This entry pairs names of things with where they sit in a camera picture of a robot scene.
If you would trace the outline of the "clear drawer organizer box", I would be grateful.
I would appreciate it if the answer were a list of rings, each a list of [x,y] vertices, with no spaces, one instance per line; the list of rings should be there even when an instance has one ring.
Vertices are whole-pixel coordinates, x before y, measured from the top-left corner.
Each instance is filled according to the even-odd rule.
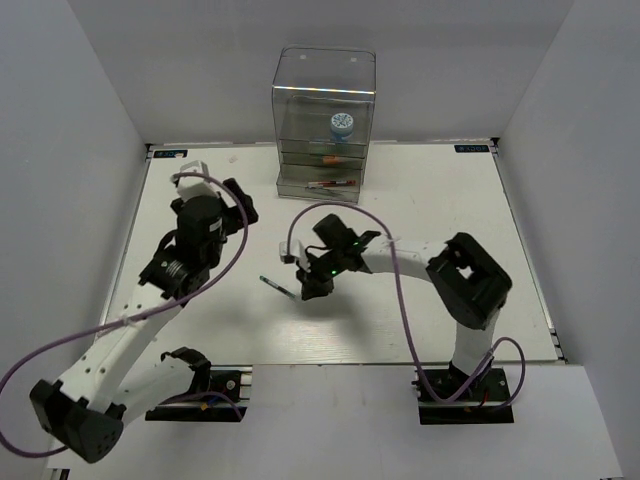
[[[327,96],[318,92],[297,93],[274,107],[279,155],[278,194],[282,197],[337,199],[356,203],[364,182],[369,153],[375,97],[372,95]],[[336,142],[331,137],[330,118],[338,112],[354,117],[351,138]],[[311,145],[344,145],[343,155],[310,152]],[[325,165],[324,156],[349,158],[338,165]],[[308,189],[308,182],[355,180],[356,186]]]

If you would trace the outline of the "green ink gel pen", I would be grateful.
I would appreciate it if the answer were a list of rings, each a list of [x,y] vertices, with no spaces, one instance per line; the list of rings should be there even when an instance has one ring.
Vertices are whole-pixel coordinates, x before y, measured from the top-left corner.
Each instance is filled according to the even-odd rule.
[[[266,277],[264,275],[260,275],[259,276],[259,280],[262,283],[264,283],[265,285],[269,286],[270,288],[276,290],[280,294],[286,296],[290,300],[292,300],[292,301],[298,301],[299,300],[299,297],[295,293],[293,293],[291,290],[283,287],[282,285],[276,283],[275,281],[269,279],[268,277]]]

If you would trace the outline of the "blue cleaning gel jar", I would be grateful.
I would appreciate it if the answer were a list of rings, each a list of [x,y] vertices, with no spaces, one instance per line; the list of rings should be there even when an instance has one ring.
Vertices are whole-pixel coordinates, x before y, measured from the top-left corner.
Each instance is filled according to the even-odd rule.
[[[354,131],[354,117],[347,112],[338,112],[330,118],[331,137],[336,142],[349,140]]]

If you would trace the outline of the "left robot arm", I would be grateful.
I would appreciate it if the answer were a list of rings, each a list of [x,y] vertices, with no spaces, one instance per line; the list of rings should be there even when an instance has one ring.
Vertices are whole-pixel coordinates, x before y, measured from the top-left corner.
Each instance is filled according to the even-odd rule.
[[[125,426],[172,397],[199,399],[211,387],[211,363],[194,349],[161,353],[139,383],[125,377],[147,346],[190,300],[217,281],[211,272],[224,244],[258,220],[238,182],[206,174],[173,176],[177,226],[139,275],[118,320],[54,382],[40,380],[29,398],[41,427],[87,463],[103,459]]]

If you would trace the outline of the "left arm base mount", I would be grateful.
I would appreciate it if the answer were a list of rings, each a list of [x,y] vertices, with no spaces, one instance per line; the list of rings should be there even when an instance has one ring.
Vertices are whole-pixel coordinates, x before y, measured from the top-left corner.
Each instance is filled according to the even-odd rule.
[[[246,414],[253,369],[220,367],[210,370],[209,389],[161,403],[145,414],[147,422],[239,423]]]

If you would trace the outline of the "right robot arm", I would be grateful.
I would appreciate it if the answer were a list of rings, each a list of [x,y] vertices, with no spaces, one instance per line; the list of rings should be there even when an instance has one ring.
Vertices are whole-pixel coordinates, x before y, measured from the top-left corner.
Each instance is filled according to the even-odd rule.
[[[319,221],[313,231],[324,243],[318,255],[292,236],[279,246],[281,261],[297,266],[302,300],[330,295],[334,278],[346,271],[397,272],[426,281],[456,321],[453,390],[472,399],[486,389],[488,377],[480,365],[490,355],[497,317],[513,283],[474,237],[459,232],[444,242],[424,242],[392,240],[373,230],[358,235],[335,214]]]

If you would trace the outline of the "red ink gel pen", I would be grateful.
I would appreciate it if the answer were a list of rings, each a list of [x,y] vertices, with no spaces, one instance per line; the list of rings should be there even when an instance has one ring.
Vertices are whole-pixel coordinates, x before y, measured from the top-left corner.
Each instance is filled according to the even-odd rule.
[[[330,188],[339,186],[356,186],[355,180],[330,180],[330,181],[315,181],[308,182],[308,187],[311,188]]]

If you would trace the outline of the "green highlighter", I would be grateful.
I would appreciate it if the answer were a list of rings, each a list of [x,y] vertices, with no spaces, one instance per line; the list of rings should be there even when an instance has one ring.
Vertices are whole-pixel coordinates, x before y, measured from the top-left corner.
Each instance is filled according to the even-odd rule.
[[[323,144],[323,145],[311,145],[310,152],[321,155],[343,155],[344,145],[337,144]]]

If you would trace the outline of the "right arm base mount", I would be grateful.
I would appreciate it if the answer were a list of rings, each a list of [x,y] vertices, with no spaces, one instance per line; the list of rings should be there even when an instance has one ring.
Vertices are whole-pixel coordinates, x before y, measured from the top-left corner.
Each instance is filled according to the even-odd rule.
[[[512,407],[502,407],[511,396],[503,368],[490,368],[481,380],[475,380],[474,384],[450,404],[434,400],[418,376],[415,376],[412,386],[417,393],[419,421],[423,426],[514,423]]]

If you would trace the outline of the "purple ink gel pen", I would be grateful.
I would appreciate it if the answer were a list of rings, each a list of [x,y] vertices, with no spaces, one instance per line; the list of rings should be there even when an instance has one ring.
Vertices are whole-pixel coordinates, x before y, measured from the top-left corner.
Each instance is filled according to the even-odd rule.
[[[308,189],[334,189],[334,188],[342,188],[342,187],[350,187],[353,186],[353,183],[350,181],[326,181],[326,182],[308,182]]]

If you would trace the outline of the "clear acrylic organizer lid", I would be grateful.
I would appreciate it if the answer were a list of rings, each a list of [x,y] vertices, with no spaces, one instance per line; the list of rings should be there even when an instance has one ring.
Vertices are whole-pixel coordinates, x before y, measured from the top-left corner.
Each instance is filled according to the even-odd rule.
[[[376,54],[365,49],[290,45],[282,49],[272,82],[272,110],[302,92],[327,96],[372,95]]]

